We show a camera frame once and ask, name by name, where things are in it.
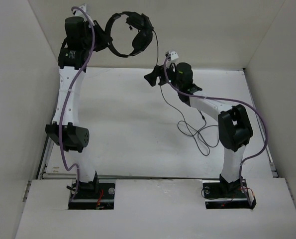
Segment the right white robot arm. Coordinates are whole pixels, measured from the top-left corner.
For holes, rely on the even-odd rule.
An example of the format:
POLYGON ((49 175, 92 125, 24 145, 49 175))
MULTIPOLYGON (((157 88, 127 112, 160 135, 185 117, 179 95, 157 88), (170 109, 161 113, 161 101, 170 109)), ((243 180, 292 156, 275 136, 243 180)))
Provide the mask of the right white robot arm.
POLYGON ((224 147, 218 191, 221 197, 226 197, 239 190, 241 161, 246 145, 253 136, 246 105, 240 100, 207 96, 194 83, 192 67, 185 62, 169 66, 157 65, 144 79, 152 87, 169 84, 183 103, 204 112, 217 122, 219 141, 224 147))

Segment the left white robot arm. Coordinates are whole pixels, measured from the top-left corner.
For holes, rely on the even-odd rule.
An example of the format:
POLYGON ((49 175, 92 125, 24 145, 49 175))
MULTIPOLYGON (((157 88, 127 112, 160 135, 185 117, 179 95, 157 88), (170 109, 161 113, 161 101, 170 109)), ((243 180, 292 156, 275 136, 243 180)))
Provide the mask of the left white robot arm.
POLYGON ((77 162, 68 164, 65 153, 81 153, 90 139, 89 130, 79 125, 78 107, 87 64, 96 46, 96 24, 81 16, 72 16, 65 19, 64 27, 66 37, 58 56, 58 100, 53 119, 46 125, 45 132, 59 146, 65 170, 76 171, 75 183, 68 187, 70 198, 74 199, 80 190, 81 166, 77 162))

